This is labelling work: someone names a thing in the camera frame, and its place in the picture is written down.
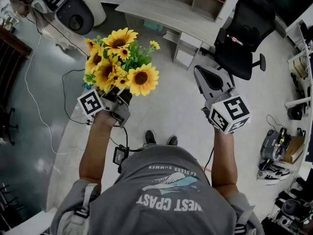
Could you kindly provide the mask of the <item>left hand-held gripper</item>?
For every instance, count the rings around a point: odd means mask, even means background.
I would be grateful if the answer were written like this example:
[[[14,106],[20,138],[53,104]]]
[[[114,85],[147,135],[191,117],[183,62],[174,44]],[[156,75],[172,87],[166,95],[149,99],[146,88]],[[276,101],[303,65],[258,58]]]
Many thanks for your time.
[[[116,119],[118,127],[123,128],[130,117],[129,104],[132,94],[129,89],[119,89],[113,86],[107,93],[93,88],[77,98],[83,113],[87,117],[100,111],[107,111]]]

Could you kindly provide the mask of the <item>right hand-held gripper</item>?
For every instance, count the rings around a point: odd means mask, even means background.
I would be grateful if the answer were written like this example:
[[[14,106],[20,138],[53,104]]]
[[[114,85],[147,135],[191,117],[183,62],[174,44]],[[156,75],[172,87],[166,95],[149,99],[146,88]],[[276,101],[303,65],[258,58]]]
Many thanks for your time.
[[[249,103],[233,86],[228,75],[212,67],[196,65],[194,77],[200,93],[206,100],[202,111],[215,128],[229,134],[249,122]]]

